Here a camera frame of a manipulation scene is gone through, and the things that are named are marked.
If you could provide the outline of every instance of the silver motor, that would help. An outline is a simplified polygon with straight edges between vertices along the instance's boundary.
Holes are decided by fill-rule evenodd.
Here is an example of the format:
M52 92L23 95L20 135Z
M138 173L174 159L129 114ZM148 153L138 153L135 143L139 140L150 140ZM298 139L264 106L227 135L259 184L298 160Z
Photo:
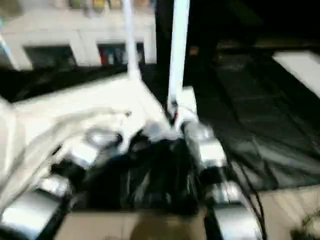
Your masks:
M228 179L227 157L211 127L190 121L184 124L185 142L201 171L212 171L219 182L206 186L208 212L213 214L223 240L261 240L257 217L251 211L240 186Z
M59 211L68 206L75 185L80 184L86 171L94 167L100 154L109 152L109 157L114 156L121 141L122 137L117 132L90 129L61 161L58 169L62 171L52 172L34 190L24 192L3 211L0 229L36 240ZM108 159L106 154L103 156L104 160Z

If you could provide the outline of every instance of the black cable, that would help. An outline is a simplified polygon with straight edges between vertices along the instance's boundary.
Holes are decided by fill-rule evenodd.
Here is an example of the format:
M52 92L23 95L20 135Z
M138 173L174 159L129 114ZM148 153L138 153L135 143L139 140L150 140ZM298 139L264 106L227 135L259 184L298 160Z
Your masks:
M255 214L257 215L257 218L259 219L259 223L260 223L260 226L261 226L261 231L262 231L262 239L263 240L267 240L267 231L266 231L266 222L265 222L265 210L264 210L264 207L262 206L262 203L261 203L261 199L260 199L260 196L258 194L258 192L255 190L254 186L252 185L244 167L239 164L239 167L240 167L240 170L242 171L242 174L251 190L251 192L253 192L255 198L256 198L256 201L258 203L258 206L259 206L259 212L260 214L257 213L257 208L254 206L254 203L252 202L250 196L249 196L249 201L250 201L250 204L252 205L252 208L254 209L254 212Z

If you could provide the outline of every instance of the tan floor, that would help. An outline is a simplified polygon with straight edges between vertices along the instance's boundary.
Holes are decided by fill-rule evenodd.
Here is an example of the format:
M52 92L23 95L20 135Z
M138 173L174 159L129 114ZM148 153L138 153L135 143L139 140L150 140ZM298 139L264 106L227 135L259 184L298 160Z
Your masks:
M290 240L291 229L299 228L305 215L320 207L319 187L260 196L269 240ZM194 219L159 218L148 213L73 213L56 240L205 240L203 216L203 211ZM314 228L320 236L320 226Z

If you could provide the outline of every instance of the white pole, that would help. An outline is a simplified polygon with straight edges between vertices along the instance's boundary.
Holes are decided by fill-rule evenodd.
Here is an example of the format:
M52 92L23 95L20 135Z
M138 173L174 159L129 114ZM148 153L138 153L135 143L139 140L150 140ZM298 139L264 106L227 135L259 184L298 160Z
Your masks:
M128 56L128 73L130 79L135 79L140 76L140 70L138 67L138 53L134 35L134 15L132 9L132 1L123 0L123 11L126 30L126 52Z
M3 21L0 19L0 30L1 30L2 26L3 26L3 24L4 24ZM0 46L3 48L6 56L10 60L10 63L12 65L13 69L19 70L18 64L17 64L15 58L12 56L9 47L5 42L5 39L2 37L1 32L0 32Z
M175 0L173 8L170 76L167 107L172 112L172 103L182 92L188 33L190 0Z

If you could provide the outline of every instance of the black fabric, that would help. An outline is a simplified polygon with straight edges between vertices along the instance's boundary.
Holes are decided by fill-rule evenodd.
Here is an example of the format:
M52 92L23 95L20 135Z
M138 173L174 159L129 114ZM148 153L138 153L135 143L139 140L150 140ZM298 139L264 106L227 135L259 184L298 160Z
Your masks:
M0 94L14 102L125 70L0 71ZM165 105L168 69L141 72ZM189 59L184 84L193 86L199 117L214 128L244 185L242 169L257 191L320 184L320 100L269 55L223 56L215 67Z

